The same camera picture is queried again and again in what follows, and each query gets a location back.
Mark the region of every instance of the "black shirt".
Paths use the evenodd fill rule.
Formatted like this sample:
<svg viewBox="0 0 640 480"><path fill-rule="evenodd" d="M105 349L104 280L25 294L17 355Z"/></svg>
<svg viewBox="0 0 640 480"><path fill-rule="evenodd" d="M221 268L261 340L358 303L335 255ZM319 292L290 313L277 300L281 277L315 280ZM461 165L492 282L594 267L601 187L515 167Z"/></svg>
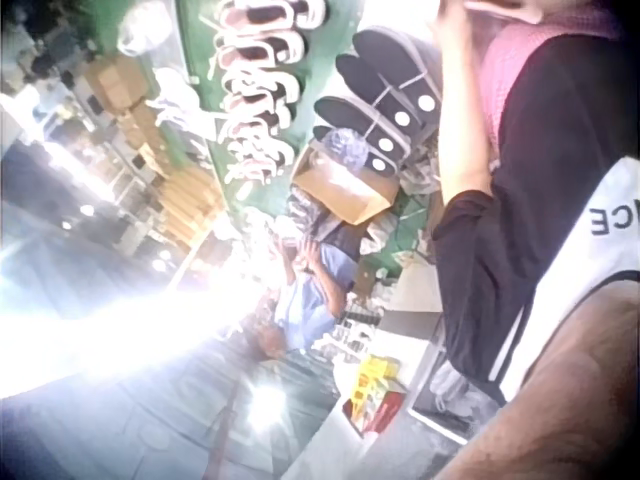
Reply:
<svg viewBox="0 0 640 480"><path fill-rule="evenodd" d="M511 399L594 288L638 280L638 95L623 44L545 43L507 99L493 197L468 191L447 206L433 235L447 349L489 393Z"/></svg>

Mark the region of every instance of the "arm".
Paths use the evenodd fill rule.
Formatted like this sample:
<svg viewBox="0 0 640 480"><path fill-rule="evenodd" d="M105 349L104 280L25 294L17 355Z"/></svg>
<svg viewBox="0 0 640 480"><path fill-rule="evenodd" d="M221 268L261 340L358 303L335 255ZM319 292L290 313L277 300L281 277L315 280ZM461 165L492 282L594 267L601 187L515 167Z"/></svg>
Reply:
<svg viewBox="0 0 640 480"><path fill-rule="evenodd" d="M287 276L287 285L293 285L293 283L296 281L296 272L293 271L291 260L285 252L282 252L281 257L282 266L284 268L285 275Z"/></svg>
<svg viewBox="0 0 640 480"><path fill-rule="evenodd" d="M284 245L282 245L282 241L277 237L272 238L271 247L280 257L282 268L284 269L284 273L287 278L287 285L293 285L293 283L296 281L296 272L293 270L291 259L287 255Z"/></svg>
<svg viewBox="0 0 640 480"><path fill-rule="evenodd" d="M334 318L339 318L347 303L347 293L336 283L326 267L322 264L320 245L318 242L306 239L302 252L309 262L309 268L320 282L320 286L327 300L329 313L331 313Z"/></svg>
<svg viewBox="0 0 640 480"><path fill-rule="evenodd" d="M587 299L518 396L438 480L582 480L602 473L637 422L637 312L637 283L611 284Z"/></svg>
<svg viewBox="0 0 640 480"><path fill-rule="evenodd" d="M347 303L346 292L336 283L321 262L309 264L309 266L320 282L324 296L327 299L327 309L329 313L331 313L334 318L340 318Z"/></svg>
<svg viewBox="0 0 640 480"><path fill-rule="evenodd" d="M444 77L440 177L446 205L468 190L491 195L491 175L471 24L461 0L448 0L443 6L437 29Z"/></svg>

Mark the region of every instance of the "white bag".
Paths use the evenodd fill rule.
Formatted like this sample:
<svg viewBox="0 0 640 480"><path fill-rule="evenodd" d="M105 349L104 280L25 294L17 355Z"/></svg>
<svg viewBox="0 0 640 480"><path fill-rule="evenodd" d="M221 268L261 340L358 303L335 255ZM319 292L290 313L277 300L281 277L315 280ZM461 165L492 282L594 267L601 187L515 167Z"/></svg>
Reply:
<svg viewBox="0 0 640 480"><path fill-rule="evenodd" d="M158 47L172 31L173 22L164 2L139 3L129 9L120 24L118 50L137 57Z"/></svg>
<svg viewBox="0 0 640 480"><path fill-rule="evenodd" d="M387 245L391 234L398 228L398 217L387 212L373 219L367 233L371 239L364 238L360 244L360 255L378 253Z"/></svg>

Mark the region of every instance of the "person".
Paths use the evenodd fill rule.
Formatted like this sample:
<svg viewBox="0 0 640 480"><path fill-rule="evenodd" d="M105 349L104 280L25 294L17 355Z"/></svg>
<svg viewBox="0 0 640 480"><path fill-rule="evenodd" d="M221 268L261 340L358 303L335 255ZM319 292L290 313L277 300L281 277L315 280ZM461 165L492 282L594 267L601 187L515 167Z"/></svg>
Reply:
<svg viewBox="0 0 640 480"><path fill-rule="evenodd" d="M465 5L443 2L437 24L433 241L449 361L506 406L438 478L592 478L637 440L637 52L602 31L548 34L553 16L533 47L535 27L514 27L502 60L526 52L493 65L512 80L487 122Z"/></svg>
<svg viewBox="0 0 640 480"><path fill-rule="evenodd" d="M308 350L333 330L353 288L367 227L367 222L342 222L321 242L306 237L299 251L276 242L286 281L274 321L247 332L261 360L281 358L292 350ZM293 261L296 256L305 267L298 271Z"/></svg>

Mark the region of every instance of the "ceiling light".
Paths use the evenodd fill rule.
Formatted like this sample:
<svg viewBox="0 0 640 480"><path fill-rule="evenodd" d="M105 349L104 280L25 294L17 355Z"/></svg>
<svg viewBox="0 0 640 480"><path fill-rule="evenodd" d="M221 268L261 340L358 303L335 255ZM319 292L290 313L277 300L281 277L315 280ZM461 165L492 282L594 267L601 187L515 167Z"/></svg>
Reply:
<svg viewBox="0 0 640 480"><path fill-rule="evenodd" d="M166 272L167 271L167 264L164 263L163 260L156 259L156 260L153 261L153 263L151 265L158 272Z"/></svg>
<svg viewBox="0 0 640 480"><path fill-rule="evenodd" d="M286 396L275 387L258 387L253 392L249 423L260 432L278 422L282 417Z"/></svg>
<svg viewBox="0 0 640 480"><path fill-rule="evenodd" d="M87 217L93 217L93 214L96 213L96 209L91 205L83 205L80 207L80 213Z"/></svg>

